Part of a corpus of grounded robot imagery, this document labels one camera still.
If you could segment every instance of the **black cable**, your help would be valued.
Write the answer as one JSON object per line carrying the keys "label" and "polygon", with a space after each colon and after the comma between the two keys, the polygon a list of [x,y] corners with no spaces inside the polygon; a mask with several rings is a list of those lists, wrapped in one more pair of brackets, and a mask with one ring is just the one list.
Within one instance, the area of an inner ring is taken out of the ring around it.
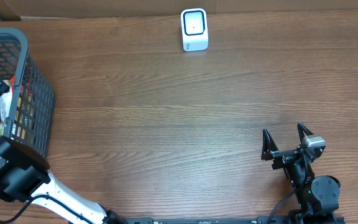
{"label": "black cable", "polygon": [[305,163],[305,179],[303,180],[303,183],[301,185],[299,185],[298,187],[294,188],[292,190],[291,193],[289,193],[287,196],[285,196],[285,198],[283,198],[283,200],[281,200],[272,210],[272,212],[270,213],[269,217],[268,217],[268,220],[267,220],[267,224],[271,224],[272,222],[272,218],[273,218],[273,215],[274,213],[277,211],[277,209],[282,206],[282,204],[284,202],[286,202],[290,197],[292,197],[292,195],[294,195],[295,193],[297,193],[303,186],[305,186],[306,182],[308,181],[308,163],[306,161],[306,156],[305,156],[305,153],[302,152],[302,157],[303,157],[303,162]]}
{"label": "black cable", "polygon": [[12,218],[8,219],[8,220],[0,220],[0,224],[7,224],[7,223],[11,223],[13,222],[14,220],[16,220],[17,218],[19,218],[22,213],[27,209],[28,206],[30,206],[30,204],[35,200],[35,199],[38,199],[38,198],[46,198],[48,200],[51,200],[55,203],[57,203],[58,205],[62,206],[65,210],[67,210],[68,212],[70,212],[71,214],[75,215],[77,218],[79,218],[80,220],[83,220],[85,221],[86,223],[89,223],[89,224],[93,224],[91,221],[89,221],[87,218],[77,214],[76,212],[74,212],[71,208],[67,207],[65,204],[61,203],[60,201],[58,201],[57,199],[49,196],[49,195],[37,195],[35,197],[31,197],[30,200],[20,209],[20,211],[15,215],[13,216]]}

